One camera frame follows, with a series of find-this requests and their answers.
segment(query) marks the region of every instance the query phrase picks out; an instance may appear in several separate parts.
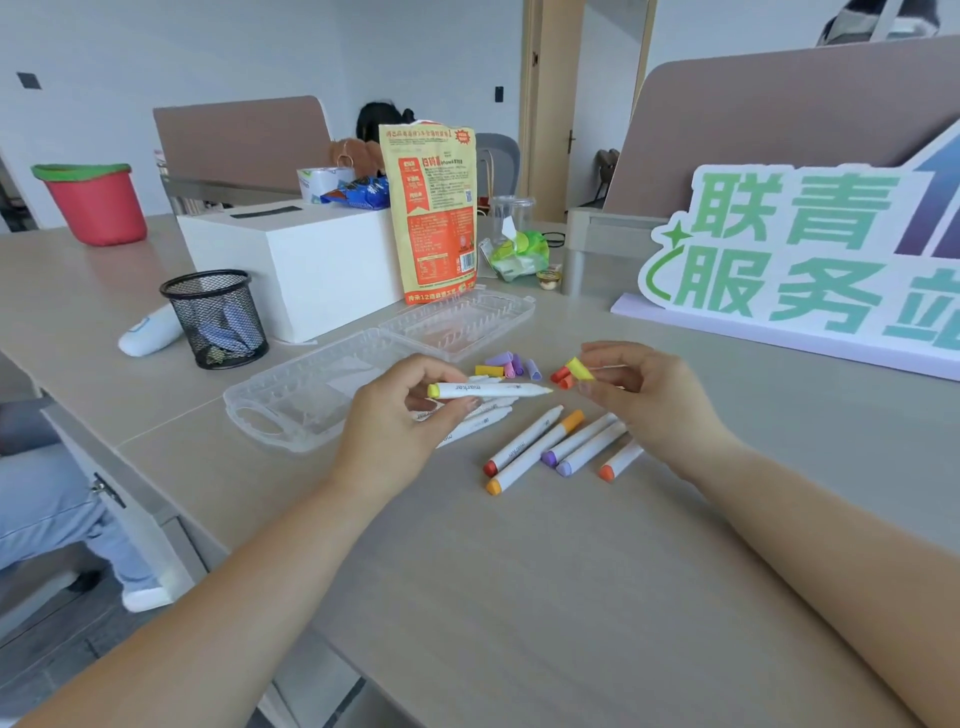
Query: red bucket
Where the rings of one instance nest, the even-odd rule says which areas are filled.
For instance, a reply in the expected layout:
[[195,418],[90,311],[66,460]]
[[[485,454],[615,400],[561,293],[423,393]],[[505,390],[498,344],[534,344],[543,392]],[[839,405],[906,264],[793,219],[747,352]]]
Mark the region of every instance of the red bucket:
[[82,243],[121,245],[147,237],[128,164],[37,164],[32,170]]

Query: orange marker cap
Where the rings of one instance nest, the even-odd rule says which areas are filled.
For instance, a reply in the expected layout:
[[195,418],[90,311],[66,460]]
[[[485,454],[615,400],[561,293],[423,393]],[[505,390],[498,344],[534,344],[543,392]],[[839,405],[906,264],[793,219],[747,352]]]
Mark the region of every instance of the orange marker cap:
[[564,417],[560,424],[564,426],[566,434],[570,434],[577,426],[584,420],[584,411],[582,409],[575,409],[566,417]]

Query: woman's hair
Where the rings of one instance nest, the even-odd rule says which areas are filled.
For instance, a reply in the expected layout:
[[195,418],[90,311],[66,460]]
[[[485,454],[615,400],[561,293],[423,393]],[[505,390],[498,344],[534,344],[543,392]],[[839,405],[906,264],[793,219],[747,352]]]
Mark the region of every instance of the woman's hair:
[[390,101],[371,101],[360,109],[357,116],[357,138],[363,141],[380,142],[381,124],[412,124],[416,119],[410,109],[399,109]]

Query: door frame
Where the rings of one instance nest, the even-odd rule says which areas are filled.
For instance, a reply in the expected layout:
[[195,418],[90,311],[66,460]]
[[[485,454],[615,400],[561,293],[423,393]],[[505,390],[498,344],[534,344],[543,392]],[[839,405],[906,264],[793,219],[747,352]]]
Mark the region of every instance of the door frame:
[[[543,20],[543,3],[549,0],[523,0],[523,42],[520,54],[520,128],[517,143],[520,147],[520,179],[516,194],[530,194],[530,173],[533,166],[534,129],[537,124],[537,93],[534,88],[533,54],[540,51],[540,29]],[[640,58],[636,67],[634,107],[640,95],[640,87],[646,76],[647,59],[650,57],[650,38],[657,15],[657,0],[647,0],[647,13],[643,21],[643,40],[640,42]]]

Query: door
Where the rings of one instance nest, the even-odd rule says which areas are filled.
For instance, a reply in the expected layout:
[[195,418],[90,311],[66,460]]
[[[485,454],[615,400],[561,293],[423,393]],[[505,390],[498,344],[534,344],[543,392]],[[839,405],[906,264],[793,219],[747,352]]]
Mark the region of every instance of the door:
[[566,178],[573,137],[573,110],[577,97],[577,66],[584,22],[585,0],[542,0],[534,27],[539,37],[531,44],[529,123],[531,166],[529,194],[537,200],[535,217],[561,223],[566,212]]

